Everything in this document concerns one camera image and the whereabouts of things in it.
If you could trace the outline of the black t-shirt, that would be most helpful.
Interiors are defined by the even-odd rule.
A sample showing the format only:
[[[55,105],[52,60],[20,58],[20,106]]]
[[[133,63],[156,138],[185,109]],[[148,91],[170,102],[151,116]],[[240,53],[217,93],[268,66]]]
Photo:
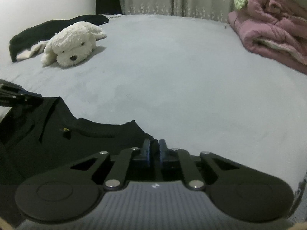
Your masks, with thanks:
[[[154,138],[135,121],[99,124],[75,118],[61,97],[12,108],[1,121],[1,218],[23,221],[15,191],[26,179],[100,151],[118,155]]]

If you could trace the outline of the white cloth by black garment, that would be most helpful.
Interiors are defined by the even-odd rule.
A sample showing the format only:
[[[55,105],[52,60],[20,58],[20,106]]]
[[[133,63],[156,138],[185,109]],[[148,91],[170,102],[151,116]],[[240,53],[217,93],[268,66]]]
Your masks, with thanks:
[[[30,49],[26,49],[19,54],[17,54],[16,59],[17,61],[23,61],[26,59],[29,59],[33,56],[42,54],[44,52],[44,49],[48,43],[48,40],[40,41],[33,46],[30,47]]]

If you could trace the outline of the black garment on bed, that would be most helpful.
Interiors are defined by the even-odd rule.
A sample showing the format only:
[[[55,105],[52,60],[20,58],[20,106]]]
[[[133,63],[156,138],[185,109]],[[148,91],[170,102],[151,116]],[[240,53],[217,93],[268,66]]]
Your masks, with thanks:
[[[13,36],[9,41],[9,52],[12,62],[17,62],[17,55],[19,53],[29,50],[40,41],[51,39],[56,33],[79,21],[89,22],[99,26],[108,23],[109,19],[104,15],[82,15],[69,20],[50,20],[27,28]]]

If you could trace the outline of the white plush dog toy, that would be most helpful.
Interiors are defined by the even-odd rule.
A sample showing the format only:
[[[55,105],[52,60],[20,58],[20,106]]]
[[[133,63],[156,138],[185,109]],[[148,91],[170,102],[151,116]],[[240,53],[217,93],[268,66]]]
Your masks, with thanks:
[[[71,67],[84,61],[96,49],[96,42],[105,39],[106,33],[95,24],[76,22],[55,34],[42,53],[43,67],[58,63]]]

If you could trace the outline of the folded pink quilt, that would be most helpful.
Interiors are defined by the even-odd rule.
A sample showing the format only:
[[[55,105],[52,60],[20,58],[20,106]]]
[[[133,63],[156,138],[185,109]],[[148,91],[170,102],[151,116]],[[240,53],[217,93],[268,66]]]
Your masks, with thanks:
[[[306,73],[306,9],[293,0],[248,0],[228,15],[245,49]]]

